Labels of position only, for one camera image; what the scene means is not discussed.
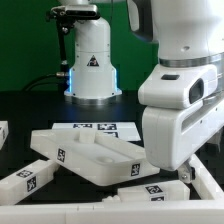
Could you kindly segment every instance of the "green background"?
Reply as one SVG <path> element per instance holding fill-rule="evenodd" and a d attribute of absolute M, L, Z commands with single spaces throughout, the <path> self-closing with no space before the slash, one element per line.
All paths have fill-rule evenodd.
<path fill-rule="evenodd" d="M 57 0 L 0 1 L 0 91 L 21 90 L 33 79 L 60 70 L 56 25 L 54 21 L 45 21 L 46 11 L 56 5 L 59 5 Z M 109 21 L 111 5 L 98 4 L 98 8 L 101 16 Z M 73 42 L 74 34 L 66 36 L 71 66 Z M 131 33 L 126 3 L 115 3 L 111 62 L 118 70 L 122 90 L 138 89 L 157 64 L 157 50 L 156 44 L 144 43 Z"/>

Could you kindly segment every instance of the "triangle warning sticker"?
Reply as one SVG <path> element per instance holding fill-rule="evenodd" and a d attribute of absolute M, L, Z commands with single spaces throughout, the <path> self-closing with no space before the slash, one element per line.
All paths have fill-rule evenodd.
<path fill-rule="evenodd" d="M 99 66 L 95 56 L 93 55 L 90 59 L 90 61 L 88 62 L 87 66 Z"/>

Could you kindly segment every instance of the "screw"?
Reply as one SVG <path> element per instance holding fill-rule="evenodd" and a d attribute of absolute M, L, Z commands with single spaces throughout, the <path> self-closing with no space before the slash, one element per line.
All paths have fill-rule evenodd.
<path fill-rule="evenodd" d="M 62 32 L 63 32 L 63 33 L 67 34 L 68 31 L 69 31 L 68 28 L 66 28 L 66 27 L 62 27 Z"/>
<path fill-rule="evenodd" d="M 186 175 L 186 174 L 183 174 L 183 175 L 181 176 L 181 178 L 182 178 L 183 180 L 186 180 L 186 179 L 187 179 L 187 175 Z"/>

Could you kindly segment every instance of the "black table surface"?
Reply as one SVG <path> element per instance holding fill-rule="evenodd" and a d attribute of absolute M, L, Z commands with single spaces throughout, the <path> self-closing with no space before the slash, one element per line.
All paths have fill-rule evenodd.
<path fill-rule="evenodd" d="M 51 129 L 54 123 L 135 122 L 142 139 L 141 118 L 145 106 L 137 92 L 126 91 L 116 103 L 104 106 L 81 106 L 65 102 L 58 92 L 0 92 L 0 121 L 7 120 L 8 138 L 0 151 L 0 179 L 44 158 L 30 148 L 32 130 Z M 144 146 L 143 141 L 133 142 Z M 224 142 L 221 152 L 204 145 L 197 155 L 217 182 L 224 188 Z M 99 202 L 117 194 L 120 187 L 178 179 L 177 172 L 160 174 L 106 187 L 96 186 L 77 174 L 60 167 L 54 180 L 19 204 Z M 197 197 L 192 190 L 193 198 Z"/>

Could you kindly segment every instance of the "cable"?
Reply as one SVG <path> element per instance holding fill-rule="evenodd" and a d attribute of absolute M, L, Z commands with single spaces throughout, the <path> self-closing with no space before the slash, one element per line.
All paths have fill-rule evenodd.
<path fill-rule="evenodd" d="M 36 86 L 41 86 L 41 85 L 60 85 L 60 82 L 41 82 L 41 83 L 36 83 L 30 86 L 26 91 L 31 91 L 33 88 Z"/>
<path fill-rule="evenodd" d="M 37 83 L 41 80 L 48 79 L 48 78 L 53 78 L 53 77 L 56 77 L 56 75 L 55 74 L 49 74 L 49 75 L 40 76 L 40 77 L 34 79 L 33 81 L 29 82 L 27 85 L 25 85 L 22 88 L 22 91 L 27 91 L 27 89 L 29 89 L 33 84 L 35 84 L 35 83 Z"/>
<path fill-rule="evenodd" d="M 111 12 L 110 12 L 110 26 L 112 26 L 112 20 L 113 20 L 113 13 L 114 13 L 114 0 L 110 0 L 111 2 Z"/>

